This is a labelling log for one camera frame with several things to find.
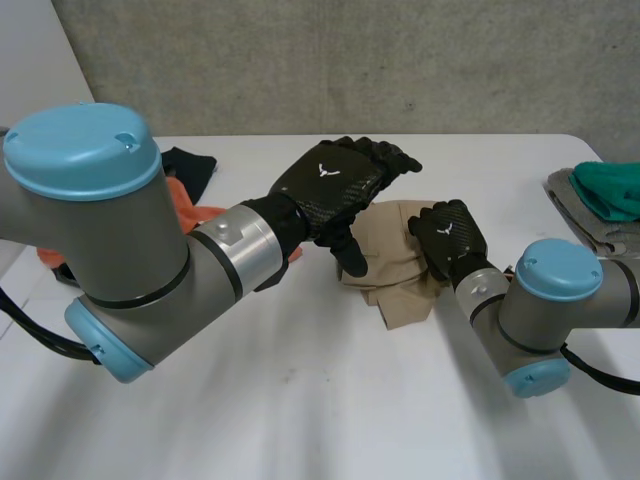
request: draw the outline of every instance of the green cloth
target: green cloth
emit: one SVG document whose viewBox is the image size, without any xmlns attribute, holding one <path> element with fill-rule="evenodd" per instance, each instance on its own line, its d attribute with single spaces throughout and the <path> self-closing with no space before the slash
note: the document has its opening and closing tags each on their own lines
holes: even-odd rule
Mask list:
<svg viewBox="0 0 640 480">
<path fill-rule="evenodd" d="M 584 204 L 601 219 L 640 219 L 640 163 L 581 163 L 569 180 Z"/>
</svg>

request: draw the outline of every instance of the tan fabric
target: tan fabric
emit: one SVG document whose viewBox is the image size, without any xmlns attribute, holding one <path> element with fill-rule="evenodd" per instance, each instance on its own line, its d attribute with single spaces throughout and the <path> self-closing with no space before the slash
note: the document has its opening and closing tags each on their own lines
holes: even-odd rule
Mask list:
<svg viewBox="0 0 640 480">
<path fill-rule="evenodd" d="M 340 281 L 361 290 L 367 305 L 378 306 L 389 330 L 425 320 L 440 293 L 407 229 L 411 216 L 431 206 L 433 202 L 413 200 L 372 204 L 351 228 L 369 271 L 355 278 L 339 270 Z"/>
</svg>

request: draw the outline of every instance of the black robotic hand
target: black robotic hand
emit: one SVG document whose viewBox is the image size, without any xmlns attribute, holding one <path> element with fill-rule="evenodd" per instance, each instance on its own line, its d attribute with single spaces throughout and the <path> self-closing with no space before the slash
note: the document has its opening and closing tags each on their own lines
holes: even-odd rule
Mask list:
<svg viewBox="0 0 640 480">
<path fill-rule="evenodd" d="M 409 232 L 420 242 L 434 278 L 451 279 L 454 288 L 470 273 L 491 267 L 487 242 L 461 200 L 423 208 L 420 217 L 409 219 Z"/>
<path fill-rule="evenodd" d="M 274 183 L 267 197 L 244 204 L 257 211 L 272 228 L 280 222 L 281 229 L 289 232 L 279 236 L 281 245 L 280 237 L 293 238 L 295 241 L 284 239 L 284 243 L 295 246 L 312 240 L 318 246 L 329 247 L 347 273 L 362 277 L 367 273 L 367 262 L 350 230 L 356 214 L 399 175 L 420 170 L 422 165 L 387 142 L 368 138 L 354 142 L 349 137 L 325 140 L 294 163 Z M 270 220 L 276 210 L 280 213 Z"/>
</svg>

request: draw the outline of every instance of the robotic thumb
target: robotic thumb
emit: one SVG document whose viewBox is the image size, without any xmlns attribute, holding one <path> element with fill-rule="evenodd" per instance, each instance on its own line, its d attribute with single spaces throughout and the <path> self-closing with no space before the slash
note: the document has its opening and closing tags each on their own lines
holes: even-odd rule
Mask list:
<svg viewBox="0 0 640 480">
<path fill-rule="evenodd" d="M 351 231 L 348 231 L 347 235 L 341 239 L 342 241 L 338 245 L 332 245 L 330 252 L 336 257 L 336 260 L 352 277 L 364 277 L 369 270 L 367 260 L 362 255 L 360 245 Z"/>
</svg>

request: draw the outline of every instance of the white logo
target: white logo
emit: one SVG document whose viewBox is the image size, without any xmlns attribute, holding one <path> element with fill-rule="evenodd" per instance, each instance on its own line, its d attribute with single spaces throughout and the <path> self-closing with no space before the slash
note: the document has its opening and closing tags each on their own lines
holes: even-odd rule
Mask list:
<svg viewBox="0 0 640 480">
<path fill-rule="evenodd" d="M 320 176 L 324 177 L 327 175 L 338 175 L 340 173 L 340 170 L 336 170 L 335 172 L 327 172 L 324 168 L 322 168 L 322 164 L 318 165 L 318 168 L 320 169 Z"/>
<path fill-rule="evenodd" d="M 453 223 L 450 223 L 449 226 L 447 228 L 445 228 L 444 230 L 436 230 L 436 232 L 445 233 L 447 235 L 451 235 L 451 230 L 453 230 Z"/>
</svg>

